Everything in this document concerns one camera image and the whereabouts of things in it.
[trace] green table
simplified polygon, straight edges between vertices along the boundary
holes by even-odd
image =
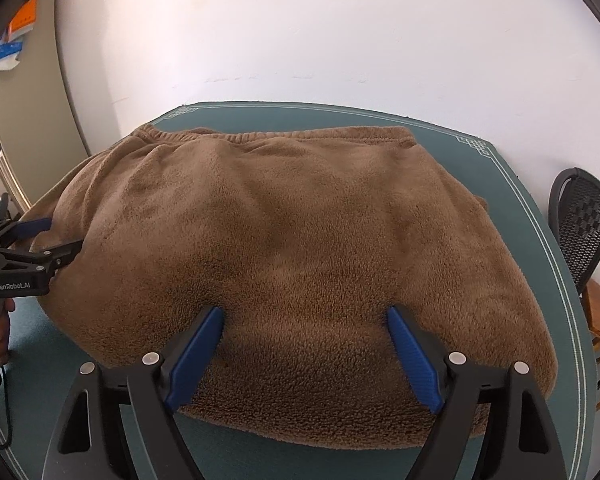
[[[585,477],[596,403],[595,360],[589,331],[560,250],[533,199],[493,145],[408,118],[353,108],[295,103],[200,103],[153,121],[175,132],[207,126],[228,133],[308,130],[331,126],[403,124],[453,176],[489,202],[490,216],[522,268],[549,326],[559,370],[549,408],[569,480]],[[8,366],[13,446],[4,455],[22,479],[38,479],[65,394],[88,356],[59,333],[35,299],[19,300],[13,314],[13,357]],[[418,449],[345,451],[277,442],[178,416],[178,424],[208,480],[402,480]],[[150,466],[124,410],[140,478]],[[0,390],[0,436],[4,428]],[[459,480],[471,478],[481,439],[469,442]]]

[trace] white wall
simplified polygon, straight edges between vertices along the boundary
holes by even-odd
[[[542,209],[563,168],[600,178],[600,25],[580,0],[58,0],[57,26],[94,152],[180,104],[301,101],[490,140]]]

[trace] brown fabric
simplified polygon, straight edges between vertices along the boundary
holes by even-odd
[[[554,387],[544,319],[488,213],[402,127],[165,134],[142,126],[26,219],[84,238],[40,303],[105,365],[160,349],[203,304],[225,328],[190,416],[348,449],[422,444],[385,326],[394,303],[477,362]],[[484,425],[484,412],[475,430]]]

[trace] black mesh chair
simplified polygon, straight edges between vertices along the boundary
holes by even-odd
[[[600,181],[580,168],[562,171],[551,188],[548,220],[582,297],[589,329],[595,335],[594,349],[598,350],[600,285],[591,282],[588,290],[587,283],[600,261]]]

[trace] chair backrest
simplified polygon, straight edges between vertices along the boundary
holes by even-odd
[[[551,188],[548,221],[581,294],[600,261],[600,181],[580,168],[562,171]]]

